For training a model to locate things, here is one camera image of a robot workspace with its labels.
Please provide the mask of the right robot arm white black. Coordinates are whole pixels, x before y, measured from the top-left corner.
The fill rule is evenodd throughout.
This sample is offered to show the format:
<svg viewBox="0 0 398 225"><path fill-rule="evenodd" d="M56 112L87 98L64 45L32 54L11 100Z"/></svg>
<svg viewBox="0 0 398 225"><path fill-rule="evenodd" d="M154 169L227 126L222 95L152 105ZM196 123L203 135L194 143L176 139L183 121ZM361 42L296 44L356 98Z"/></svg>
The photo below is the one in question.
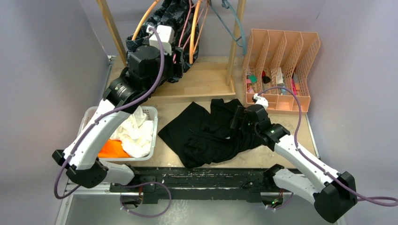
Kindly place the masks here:
<svg viewBox="0 0 398 225"><path fill-rule="evenodd" d="M279 188L293 192L310 202L329 223L337 222L357 204L357 197L344 188L347 186L356 190L354 177L349 172L340 173L324 164L296 143L295 137L285 127L271 123L264 106L238 106L231 128L259 138L262 145L287 159L302 173L294 174L276 164L264 172L266 189L274 191Z"/></svg>

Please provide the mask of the pink thin hanger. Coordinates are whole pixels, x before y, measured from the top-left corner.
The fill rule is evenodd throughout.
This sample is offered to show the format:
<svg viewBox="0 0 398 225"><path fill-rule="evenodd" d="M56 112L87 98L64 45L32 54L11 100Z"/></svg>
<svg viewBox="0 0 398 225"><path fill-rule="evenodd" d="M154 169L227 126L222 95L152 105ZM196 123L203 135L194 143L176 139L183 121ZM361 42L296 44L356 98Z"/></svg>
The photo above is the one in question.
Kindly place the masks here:
<svg viewBox="0 0 398 225"><path fill-rule="evenodd" d="M192 19L194 14L194 7L197 0L173 0L171 1L171 15L172 15L172 25L176 34L174 37L174 42L172 44L172 50L174 52L176 47L182 47L184 51L184 63L187 67L191 67L199 54L199 44L194 53L193 63L189 63L189 41L192 26ZM203 16L205 10L202 10L202 15L196 26L195 37L199 34L199 29L203 23Z"/></svg>

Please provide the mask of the pink plastic file organizer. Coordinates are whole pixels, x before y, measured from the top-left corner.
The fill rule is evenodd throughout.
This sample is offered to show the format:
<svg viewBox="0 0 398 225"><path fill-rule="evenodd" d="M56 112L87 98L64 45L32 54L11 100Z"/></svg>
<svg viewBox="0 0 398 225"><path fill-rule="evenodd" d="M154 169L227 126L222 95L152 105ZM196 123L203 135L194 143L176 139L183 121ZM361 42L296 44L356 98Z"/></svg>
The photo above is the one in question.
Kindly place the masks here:
<svg viewBox="0 0 398 225"><path fill-rule="evenodd" d="M307 76L320 49L316 32L252 29L243 59L244 105L260 93L272 113L307 113L311 101ZM255 75L254 93L246 92L246 79Z"/></svg>

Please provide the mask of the orange shorts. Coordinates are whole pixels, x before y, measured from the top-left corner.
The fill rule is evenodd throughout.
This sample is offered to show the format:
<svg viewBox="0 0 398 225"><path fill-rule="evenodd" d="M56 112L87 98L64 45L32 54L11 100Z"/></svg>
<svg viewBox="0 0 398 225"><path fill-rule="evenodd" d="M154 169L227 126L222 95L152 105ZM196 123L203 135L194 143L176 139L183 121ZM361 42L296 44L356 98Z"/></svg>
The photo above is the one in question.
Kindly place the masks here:
<svg viewBox="0 0 398 225"><path fill-rule="evenodd" d="M129 158L122 148L122 142L119 140L107 140L105 145L98 153L99 158Z"/></svg>

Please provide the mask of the white shorts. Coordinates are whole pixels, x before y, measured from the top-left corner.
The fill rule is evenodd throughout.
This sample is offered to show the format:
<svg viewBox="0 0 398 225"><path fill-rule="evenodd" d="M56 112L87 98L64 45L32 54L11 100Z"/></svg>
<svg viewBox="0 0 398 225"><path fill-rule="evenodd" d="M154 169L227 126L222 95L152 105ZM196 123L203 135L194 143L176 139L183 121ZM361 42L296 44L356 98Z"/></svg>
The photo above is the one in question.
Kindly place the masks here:
<svg viewBox="0 0 398 225"><path fill-rule="evenodd" d="M138 107L111 135L110 140L122 142L123 150L131 158L149 154L153 138L153 121Z"/></svg>

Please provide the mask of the white plastic basket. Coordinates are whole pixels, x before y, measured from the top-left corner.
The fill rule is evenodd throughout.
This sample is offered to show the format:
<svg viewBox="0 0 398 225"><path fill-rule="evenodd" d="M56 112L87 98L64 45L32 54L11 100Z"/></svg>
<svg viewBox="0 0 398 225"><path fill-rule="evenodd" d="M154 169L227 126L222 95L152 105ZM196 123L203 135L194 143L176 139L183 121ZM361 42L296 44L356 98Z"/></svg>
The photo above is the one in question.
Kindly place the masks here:
<svg viewBox="0 0 398 225"><path fill-rule="evenodd" d="M146 161L154 153L158 112L151 106L140 106L111 135L98 157L105 161Z"/></svg>

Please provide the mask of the black shorts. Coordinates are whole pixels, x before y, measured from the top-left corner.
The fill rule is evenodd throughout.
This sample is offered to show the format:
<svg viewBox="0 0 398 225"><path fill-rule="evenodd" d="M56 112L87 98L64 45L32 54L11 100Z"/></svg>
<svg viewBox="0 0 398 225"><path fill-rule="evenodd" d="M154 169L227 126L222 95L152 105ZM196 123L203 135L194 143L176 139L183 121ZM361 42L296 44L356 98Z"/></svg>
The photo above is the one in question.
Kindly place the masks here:
<svg viewBox="0 0 398 225"><path fill-rule="evenodd" d="M186 168L231 160L238 153L262 145L253 134L231 129L238 99L212 99L210 111L191 102L158 132L158 136L180 158Z"/></svg>

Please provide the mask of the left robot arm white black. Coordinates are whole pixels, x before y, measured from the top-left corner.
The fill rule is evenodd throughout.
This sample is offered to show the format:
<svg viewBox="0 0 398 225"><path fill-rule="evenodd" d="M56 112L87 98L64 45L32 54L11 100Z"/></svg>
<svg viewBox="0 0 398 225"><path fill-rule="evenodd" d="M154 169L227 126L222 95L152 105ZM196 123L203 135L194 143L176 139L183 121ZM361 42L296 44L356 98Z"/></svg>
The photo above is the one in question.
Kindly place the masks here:
<svg viewBox="0 0 398 225"><path fill-rule="evenodd" d="M75 141L52 154L61 172L78 186L92 188L102 182L121 184L127 191L139 188L140 179L126 165L101 162L98 154L113 132L166 80L182 72L173 63L169 44L138 47L130 65L106 89L94 116Z"/></svg>

